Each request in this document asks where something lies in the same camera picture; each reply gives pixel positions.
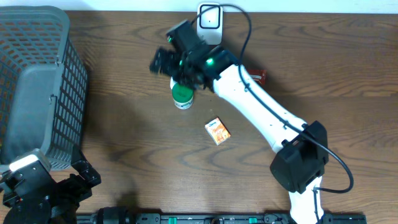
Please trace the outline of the green lid jar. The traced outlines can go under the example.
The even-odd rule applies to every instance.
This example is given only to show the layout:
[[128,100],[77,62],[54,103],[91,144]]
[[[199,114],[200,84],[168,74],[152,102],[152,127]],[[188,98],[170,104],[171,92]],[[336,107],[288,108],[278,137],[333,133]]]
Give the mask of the green lid jar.
[[186,110],[193,104],[194,92],[192,89],[177,83],[172,88],[172,97],[177,108]]

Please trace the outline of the orange snack packet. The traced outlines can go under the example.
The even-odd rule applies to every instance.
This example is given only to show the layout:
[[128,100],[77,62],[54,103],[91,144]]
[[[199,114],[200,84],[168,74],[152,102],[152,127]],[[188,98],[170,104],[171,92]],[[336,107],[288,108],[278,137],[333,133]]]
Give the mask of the orange snack packet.
[[267,78],[266,70],[248,69],[247,72],[259,85],[265,85]]

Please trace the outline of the orange Kleenex tissue pack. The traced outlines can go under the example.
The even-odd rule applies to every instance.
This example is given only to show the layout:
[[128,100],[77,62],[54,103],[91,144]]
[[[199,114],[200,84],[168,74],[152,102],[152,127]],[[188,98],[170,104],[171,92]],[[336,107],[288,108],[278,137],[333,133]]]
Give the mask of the orange Kleenex tissue pack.
[[205,124],[205,129],[217,146],[231,137],[230,132],[221,122],[219,117]]

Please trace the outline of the white Panadol medicine box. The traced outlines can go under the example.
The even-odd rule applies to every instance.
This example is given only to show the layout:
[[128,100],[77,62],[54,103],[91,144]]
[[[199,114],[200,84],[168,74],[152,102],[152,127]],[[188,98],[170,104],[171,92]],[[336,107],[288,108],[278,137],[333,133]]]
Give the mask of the white Panadol medicine box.
[[176,85],[176,84],[177,84],[177,82],[171,77],[170,78],[170,89],[172,90],[174,85]]

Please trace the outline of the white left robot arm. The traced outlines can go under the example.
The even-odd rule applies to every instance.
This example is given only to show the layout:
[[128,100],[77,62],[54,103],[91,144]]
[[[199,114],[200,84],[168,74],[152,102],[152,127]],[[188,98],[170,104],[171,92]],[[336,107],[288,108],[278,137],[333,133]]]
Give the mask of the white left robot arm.
[[40,149],[17,157],[1,174],[2,204],[10,208],[4,223],[77,223],[80,202],[91,197],[101,176],[79,149],[72,153],[78,172],[56,182]]

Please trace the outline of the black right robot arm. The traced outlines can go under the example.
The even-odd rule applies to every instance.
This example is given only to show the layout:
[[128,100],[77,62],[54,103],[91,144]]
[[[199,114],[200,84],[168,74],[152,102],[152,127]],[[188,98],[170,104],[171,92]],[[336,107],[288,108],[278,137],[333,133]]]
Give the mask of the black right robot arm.
[[[233,105],[263,135],[275,152],[270,170],[289,193],[290,216],[295,223],[320,223],[324,211],[320,192],[345,194],[354,185],[346,163],[328,148],[327,131],[318,121],[308,124],[290,113],[260,87],[237,58],[222,47],[200,47],[193,52],[157,49],[149,67],[176,85],[191,90],[202,85]],[[333,157],[349,178],[336,191],[321,186],[325,165]]]

